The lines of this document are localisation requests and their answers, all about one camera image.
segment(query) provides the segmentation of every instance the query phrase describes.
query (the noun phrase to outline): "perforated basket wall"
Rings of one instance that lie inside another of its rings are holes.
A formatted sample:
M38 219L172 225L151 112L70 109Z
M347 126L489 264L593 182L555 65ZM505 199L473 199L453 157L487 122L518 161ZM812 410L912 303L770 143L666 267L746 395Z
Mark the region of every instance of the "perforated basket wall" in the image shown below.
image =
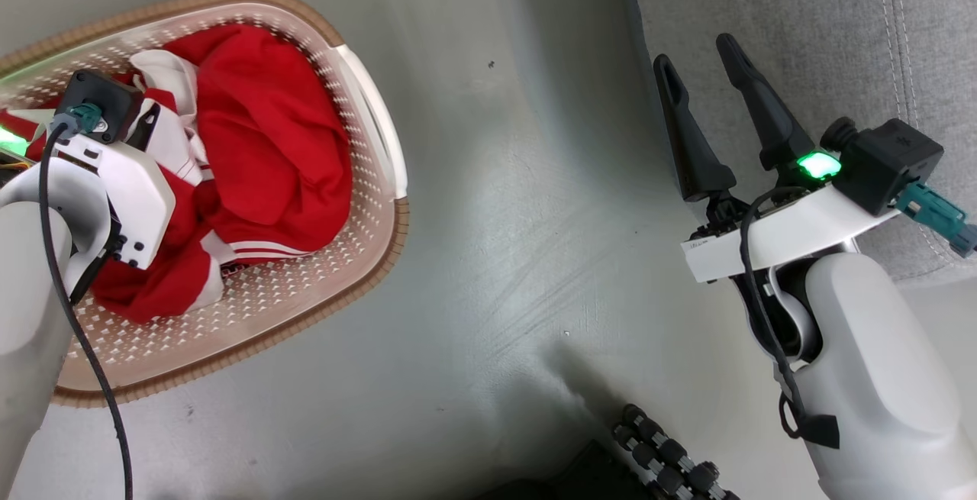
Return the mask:
M119 402L202 377L321 321L377 285L404 246L408 201L397 198L395 163L376 113L340 51L346 49L342 38L298 0L175 0L76 28L0 58L0 108L37 108L59 94L76 69L122 73L137 51L230 23L255 24L295 44L331 91L351 141L351 215L320 252L238 271L224 280L222 301L181 317L139 326L85 298L77 315ZM104 404L76 341L53 400Z

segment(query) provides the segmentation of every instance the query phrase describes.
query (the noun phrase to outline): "basket handle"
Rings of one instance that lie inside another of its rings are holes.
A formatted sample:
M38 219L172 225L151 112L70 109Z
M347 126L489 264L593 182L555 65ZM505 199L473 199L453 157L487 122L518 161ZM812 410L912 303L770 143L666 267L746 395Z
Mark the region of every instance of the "basket handle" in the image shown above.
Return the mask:
M397 136L397 128L394 127L394 120L390 117L387 104L383 102L380 90L376 88L373 78L366 71L360 58L346 44L336 47L336 50L353 72L356 83L359 83L360 92L369 105L370 114L376 123L377 131L380 132L380 139L394 170L395 197L404 198L408 196L408 166L404 162L401 139Z

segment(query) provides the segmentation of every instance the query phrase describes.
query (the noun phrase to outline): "black cable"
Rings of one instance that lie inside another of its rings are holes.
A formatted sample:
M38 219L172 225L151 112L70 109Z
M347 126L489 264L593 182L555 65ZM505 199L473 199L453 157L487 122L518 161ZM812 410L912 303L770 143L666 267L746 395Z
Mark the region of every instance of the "black cable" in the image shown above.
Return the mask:
M799 195L803 191L806 191L803 187L775 187L761 194L750 205L750 210L746 211L746 215L743 216L743 223L740 225L740 257L743 259L743 271L746 273L744 274L746 290L750 292L750 297L753 298L754 305L756 305L756 310L760 313L767 334L770 334L771 344L774 347L774 353L772 355L774 355L774 360L777 361L778 371L784 377L784 383L788 386L789 391L791 391L791 403L797 416L797 424L800 424L807 417L807 412L804 410L804 402L800 398L800 389L797 388L797 382L795 381L791 364L784 353L784 347L781 346L781 341L777 338L777 333L774 332L774 324L770 320L770 315L767 315L763 298L760 297L760 287L756 284L756 276L753 275L753 261L750 260L750 236L748 235L750 235L750 225L753 223L754 218L756 218L761 204L767 202L772 197Z
M51 215L49 214L50 204L48 201L48 169L51 166L51 153L53 152L53 148L55 148L58 138L64 134L66 129L66 124L58 124L53 131L48 132L48 141L44 145L44 155L41 157L39 165L41 235L44 239L44 254L48 260L51 281L53 282L53 287L55 287L55 292L58 294L58 301L62 305L62 309L64 309L64 315L67 316L71 330L74 330L78 344L81 344L81 350L88 357L88 362L92 365L92 370L95 372L95 378L98 378L98 385L102 387L105 402L108 403L108 410L112 415L112 424L115 424L115 436L119 440L119 451L122 454L125 499L132 500L132 459L129 457L129 440L126 438L125 427L122 426L122 415L119 413L118 403L115 402L115 394L112 392L112 387L108 384L108 378L105 378L105 371L102 370L102 365L98 363L98 357L95 355L95 351L92 350L92 345L88 342L88 337L85 336L85 331L81 328L78 317L74 314L74 308L71 306L69 296L64 288L64 281L62 280L62 276L60 276L58 256L56 256L55 247L53 246Z

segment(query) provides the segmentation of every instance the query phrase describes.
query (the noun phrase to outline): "gray sofa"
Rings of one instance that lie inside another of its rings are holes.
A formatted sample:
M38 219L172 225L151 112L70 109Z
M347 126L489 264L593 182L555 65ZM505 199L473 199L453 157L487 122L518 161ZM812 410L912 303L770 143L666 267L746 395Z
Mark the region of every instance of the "gray sofa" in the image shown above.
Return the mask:
M715 50L719 33L735 35L816 142L841 116L860 127L898 117L936 139L946 155L930 184L977 211L977 0L630 3L639 44L650 58L669 54L699 125L737 174L737 196L753 200L775 174L760 167L753 122ZM961 260L907 218L859 245L901 285L977 277L977 259Z

